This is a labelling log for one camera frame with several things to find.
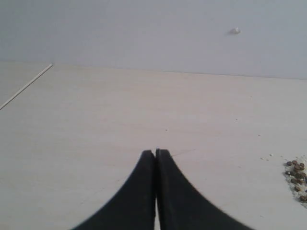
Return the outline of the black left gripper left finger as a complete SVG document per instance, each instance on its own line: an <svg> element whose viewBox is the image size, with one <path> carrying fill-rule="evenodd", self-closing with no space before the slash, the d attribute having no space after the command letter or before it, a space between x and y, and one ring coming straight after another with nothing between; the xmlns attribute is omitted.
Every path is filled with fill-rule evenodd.
<svg viewBox="0 0 307 230"><path fill-rule="evenodd" d="M153 230L155 220L155 157L145 150L116 194L77 230Z"/></svg>

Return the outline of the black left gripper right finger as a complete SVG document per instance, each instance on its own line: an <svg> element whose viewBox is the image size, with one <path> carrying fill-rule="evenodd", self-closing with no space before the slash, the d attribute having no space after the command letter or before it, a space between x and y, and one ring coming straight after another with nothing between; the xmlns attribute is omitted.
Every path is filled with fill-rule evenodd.
<svg viewBox="0 0 307 230"><path fill-rule="evenodd" d="M155 164L160 229L249 229L202 196L178 168L168 150L156 150Z"/></svg>

